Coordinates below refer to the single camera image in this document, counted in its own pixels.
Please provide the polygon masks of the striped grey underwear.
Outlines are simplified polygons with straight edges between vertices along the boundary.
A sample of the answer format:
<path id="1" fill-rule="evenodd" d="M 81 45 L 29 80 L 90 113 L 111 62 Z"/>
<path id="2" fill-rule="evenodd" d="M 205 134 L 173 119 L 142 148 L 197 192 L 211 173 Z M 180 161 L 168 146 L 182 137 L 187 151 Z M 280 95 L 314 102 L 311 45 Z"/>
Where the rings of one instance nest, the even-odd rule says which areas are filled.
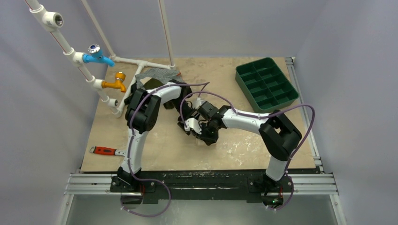
<path id="1" fill-rule="evenodd" d="M 138 75 L 135 75 L 137 88 L 144 88 L 144 84 L 141 82 L 144 78 L 154 78 L 160 81 L 162 84 L 166 84 L 171 80 L 177 80 L 179 82 L 183 82 L 183 78 L 181 76 L 180 71 L 177 70 L 169 70 L 169 69 L 161 69 L 161 68 L 151 68 L 145 72 L 142 72 Z"/>

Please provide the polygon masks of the dark green underwear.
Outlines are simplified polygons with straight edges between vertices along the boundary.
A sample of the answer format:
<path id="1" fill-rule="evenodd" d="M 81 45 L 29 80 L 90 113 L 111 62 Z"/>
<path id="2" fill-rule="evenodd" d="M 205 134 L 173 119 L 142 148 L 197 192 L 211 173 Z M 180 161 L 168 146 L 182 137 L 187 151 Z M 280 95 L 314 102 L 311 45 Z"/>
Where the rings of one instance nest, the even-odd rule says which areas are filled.
<path id="1" fill-rule="evenodd" d="M 152 89 L 156 89 L 158 87 L 163 86 L 164 83 L 162 83 L 161 81 L 154 79 L 154 78 L 150 78 L 144 85 L 143 88 L 145 90 L 152 90 Z"/>

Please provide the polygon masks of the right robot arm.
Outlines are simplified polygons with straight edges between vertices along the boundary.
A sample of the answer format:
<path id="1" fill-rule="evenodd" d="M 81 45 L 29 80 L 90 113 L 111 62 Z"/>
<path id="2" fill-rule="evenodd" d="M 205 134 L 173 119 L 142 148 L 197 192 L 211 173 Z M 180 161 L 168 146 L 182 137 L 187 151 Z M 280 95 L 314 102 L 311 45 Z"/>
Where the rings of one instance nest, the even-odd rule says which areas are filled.
<path id="1" fill-rule="evenodd" d="M 205 120 L 205 123 L 199 126 L 198 138 L 207 145 L 217 141 L 218 131 L 222 128 L 239 129 L 260 135 L 271 155 L 263 184 L 270 191 L 281 186 L 291 153 L 298 147 L 302 138 L 301 132 L 284 113 L 275 110 L 277 115 L 272 116 L 269 113 L 235 112 L 231 106 L 217 108 L 207 101 L 199 106 L 197 112 Z"/>

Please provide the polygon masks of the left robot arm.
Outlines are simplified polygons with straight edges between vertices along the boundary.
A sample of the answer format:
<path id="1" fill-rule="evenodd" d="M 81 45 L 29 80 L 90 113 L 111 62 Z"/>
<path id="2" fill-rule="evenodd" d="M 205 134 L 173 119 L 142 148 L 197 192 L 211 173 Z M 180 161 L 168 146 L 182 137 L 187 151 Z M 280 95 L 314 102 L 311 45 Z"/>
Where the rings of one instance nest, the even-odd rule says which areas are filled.
<path id="1" fill-rule="evenodd" d="M 159 110 L 166 102 L 181 103 L 183 98 L 192 93 L 191 85 L 172 80 L 154 89 L 137 89 L 127 107 L 125 118 L 128 126 L 128 145 L 117 179 L 129 192 L 136 191 L 140 182 L 137 177 L 141 171 L 141 159 L 149 132 L 154 128 Z"/>

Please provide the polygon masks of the green compartment tray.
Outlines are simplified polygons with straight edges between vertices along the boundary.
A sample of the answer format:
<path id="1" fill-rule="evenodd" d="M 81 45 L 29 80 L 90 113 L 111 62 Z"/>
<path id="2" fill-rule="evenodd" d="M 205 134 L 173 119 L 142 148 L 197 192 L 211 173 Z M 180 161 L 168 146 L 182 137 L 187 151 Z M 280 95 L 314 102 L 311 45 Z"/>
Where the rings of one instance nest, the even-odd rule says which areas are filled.
<path id="1" fill-rule="evenodd" d="M 255 113 L 270 113 L 299 98 L 274 59 L 267 57 L 236 67 L 235 80 Z"/>

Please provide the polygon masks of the beige underwear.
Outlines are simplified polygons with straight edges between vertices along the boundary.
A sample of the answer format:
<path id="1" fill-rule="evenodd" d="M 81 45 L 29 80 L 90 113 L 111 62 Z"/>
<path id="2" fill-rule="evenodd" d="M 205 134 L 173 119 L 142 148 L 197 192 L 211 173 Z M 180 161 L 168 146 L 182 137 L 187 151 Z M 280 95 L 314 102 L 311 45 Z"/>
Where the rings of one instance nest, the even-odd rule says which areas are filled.
<path id="1" fill-rule="evenodd" d="M 195 141 L 197 146 L 205 146 L 205 143 L 201 139 L 195 138 Z"/>

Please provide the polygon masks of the black underwear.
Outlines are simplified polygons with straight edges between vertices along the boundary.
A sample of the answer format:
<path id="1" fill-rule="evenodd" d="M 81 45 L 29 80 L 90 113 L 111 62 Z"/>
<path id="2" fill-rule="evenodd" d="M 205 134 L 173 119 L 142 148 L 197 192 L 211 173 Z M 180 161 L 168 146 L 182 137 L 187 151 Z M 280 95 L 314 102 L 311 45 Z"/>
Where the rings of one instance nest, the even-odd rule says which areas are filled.
<path id="1" fill-rule="evenodd" d="M 129 88 L 130 94 L 123 101 L 125 103 L 126 107 L 128 107 L 128 105 L 130 104 L 130 102 L 133 98 L 133 95 L 137 89 L 138 89 L 137 82 L 135 82 L 134 84 L 132 84 L 130 86 L 130 88 Z"/>

